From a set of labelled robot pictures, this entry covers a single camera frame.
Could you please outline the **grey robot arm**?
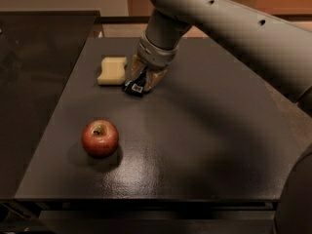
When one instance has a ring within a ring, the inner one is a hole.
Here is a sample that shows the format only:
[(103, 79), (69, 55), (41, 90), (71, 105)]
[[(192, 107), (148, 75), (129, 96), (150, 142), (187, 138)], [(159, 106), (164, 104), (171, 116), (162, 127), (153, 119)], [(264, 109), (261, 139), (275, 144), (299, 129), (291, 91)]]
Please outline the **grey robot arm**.
[(312, 116), (312, 32), (231, 0), (150, 0), (130, 80), (150, 92), (193, 26)]

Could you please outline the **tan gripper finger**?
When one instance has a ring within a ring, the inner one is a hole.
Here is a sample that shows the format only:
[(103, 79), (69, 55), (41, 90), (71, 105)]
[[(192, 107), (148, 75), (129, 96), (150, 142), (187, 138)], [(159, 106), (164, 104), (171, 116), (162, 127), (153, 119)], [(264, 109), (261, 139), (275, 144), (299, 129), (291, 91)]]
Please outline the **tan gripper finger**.
[(143, 90), (148, 93), (153, 90), (167, 74), (167, 68), (150, 69), (146, 71), (146, 83)]
[(131, 80), (132, 81), (135, 81), (139, 78), (145, 66), (146, 66), (145, 61), (138, 54), (135, 54), (133, 56), (133, 62), (131, 66)]

